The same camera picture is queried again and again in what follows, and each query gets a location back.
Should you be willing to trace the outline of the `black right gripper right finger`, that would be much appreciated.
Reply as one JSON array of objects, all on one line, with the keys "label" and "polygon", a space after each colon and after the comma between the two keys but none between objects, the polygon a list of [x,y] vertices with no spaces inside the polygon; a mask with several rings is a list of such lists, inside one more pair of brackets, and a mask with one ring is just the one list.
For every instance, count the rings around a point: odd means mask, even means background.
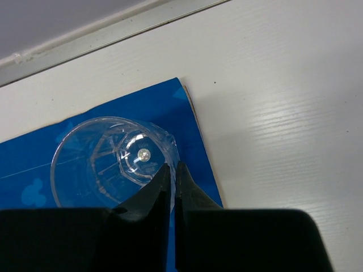
[{"label": "black right gripper right finger", "polygon": [[297,209],[224,209],[176,170],[178,271],[332,271],[312,217]]}]

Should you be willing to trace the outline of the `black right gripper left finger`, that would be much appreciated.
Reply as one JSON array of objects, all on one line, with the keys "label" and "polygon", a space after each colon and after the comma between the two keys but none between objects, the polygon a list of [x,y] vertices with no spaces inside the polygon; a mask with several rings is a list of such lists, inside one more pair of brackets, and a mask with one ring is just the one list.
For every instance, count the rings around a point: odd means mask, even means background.
[{"label": "black right gripper left finger", "polygon": [[2,271],[165,271],[171,171],[113,209],[1,211]]}]

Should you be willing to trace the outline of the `clear plastic cup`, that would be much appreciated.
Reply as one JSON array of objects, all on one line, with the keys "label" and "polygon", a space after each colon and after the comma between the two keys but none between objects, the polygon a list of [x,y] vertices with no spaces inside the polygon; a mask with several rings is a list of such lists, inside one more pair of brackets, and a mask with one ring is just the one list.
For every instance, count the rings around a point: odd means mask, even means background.
[{"label": "clear plastic cup", "polygon": [[175,196],[179,154],[172,134],[151,122],[97,117],[72,128],[50,166],[58,207],[115,207],[135,195],[167,164]]}]

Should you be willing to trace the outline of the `blue cartoon placemat cloth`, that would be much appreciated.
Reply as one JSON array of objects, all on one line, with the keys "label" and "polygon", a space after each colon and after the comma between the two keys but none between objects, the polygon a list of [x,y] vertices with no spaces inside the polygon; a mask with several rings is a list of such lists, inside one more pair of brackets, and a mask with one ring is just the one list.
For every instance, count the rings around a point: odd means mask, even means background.
[{"label": "blue cartoon placemat cloth", "polygon": [[174,226],[113,208],[159,168],[185,160],[218,190],[178,79],[100,105],[1,144],[2,271],[164,271]]}]

